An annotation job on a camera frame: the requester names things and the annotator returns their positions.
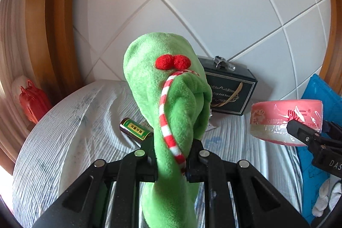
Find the black box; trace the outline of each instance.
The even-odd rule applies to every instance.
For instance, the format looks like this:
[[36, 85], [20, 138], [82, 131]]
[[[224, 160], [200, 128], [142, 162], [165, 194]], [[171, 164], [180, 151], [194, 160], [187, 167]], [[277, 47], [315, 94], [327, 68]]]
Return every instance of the black box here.
[[215, 59], [198, 59], [213, 92], [211, 109], [221, 113], [242, 115], [257, 85], [255, 76], [248, 69], [227, 62], [219, 56]]

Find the pink package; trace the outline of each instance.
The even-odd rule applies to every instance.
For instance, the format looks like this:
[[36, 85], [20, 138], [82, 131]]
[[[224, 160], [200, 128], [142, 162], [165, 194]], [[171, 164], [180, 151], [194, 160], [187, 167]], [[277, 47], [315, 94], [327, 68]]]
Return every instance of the pink package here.
[[250, 132], [256, 138], [289, 146], [305, 146], [287, 133], [290, 120], [297, 120], [321, 132], [323, 104], [319, 100], [283, 100], [252, 105]]

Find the red and white striped cord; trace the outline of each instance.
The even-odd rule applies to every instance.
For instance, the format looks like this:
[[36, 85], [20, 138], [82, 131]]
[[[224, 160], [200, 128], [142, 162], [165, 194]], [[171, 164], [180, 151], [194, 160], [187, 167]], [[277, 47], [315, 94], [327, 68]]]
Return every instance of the red and white striped cord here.
[[168, 91], [169, 88], [173, 82], [173, 80], [184, 73], [193, 73], [198, 75], [196, 72], [191, 71], [191, 70], [180, 70], [180, 71], [176, 71], [174, 73], [172, 73], [168, 79], [166, 80], [166, 82], [164, 83], [163, 89], [161, 91], [161, 96], [160, 96], [160, 102], [159, 102], [159, 123], [160, 123], [160, 127], [161, 127], [161, 133], [163, 134], [164, 140], [166, 145], [168, 146], [168, 148], [170, 149], [172, 155], [174, 156], [176, 162], [178, 163], [181, 172], [184, 173], [185, 172], [185, 168], [186, 168], [186, 160], [185, 160], [185, 156], [182, 154], [182, 151], [179, 149], [179, 146], [175, 140], [175, 138], [173, 137], [173, 134], [170, 130], [168, 121], [166, 120], [166, 116], [165, 116], [165, 112], [164, 112], [164, 105], [166, 103], [166, 97], [168, 95]]

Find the green plush toy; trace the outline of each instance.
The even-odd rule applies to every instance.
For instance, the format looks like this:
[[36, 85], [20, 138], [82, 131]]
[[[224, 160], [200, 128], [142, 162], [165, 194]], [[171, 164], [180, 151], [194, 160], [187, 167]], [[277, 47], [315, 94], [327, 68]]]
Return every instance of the green plush toy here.
[[212, 95], [203, 67], [182, 36], [150, 33], [130, 44], [124, 75], [154, 128], [158, 180], [143, 190], [145, 220], [150, 228], [196, 228], [198, 184], [186, 181], [184, 169], [209, 120]]

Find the red pom-pom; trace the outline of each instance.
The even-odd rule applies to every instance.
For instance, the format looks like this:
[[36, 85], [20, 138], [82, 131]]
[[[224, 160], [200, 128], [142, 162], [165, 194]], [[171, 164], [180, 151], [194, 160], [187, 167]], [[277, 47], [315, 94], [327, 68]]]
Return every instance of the red pom-pom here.
[[177, 54], [173, 56], [173, 64], [177, 70], [186, 70], [191, 66], [191, 61], [185, 55]]
[[170, 70], [173, 68], [173, 56], [164, 54], [156, 59], [156, 68], [160, 70]]

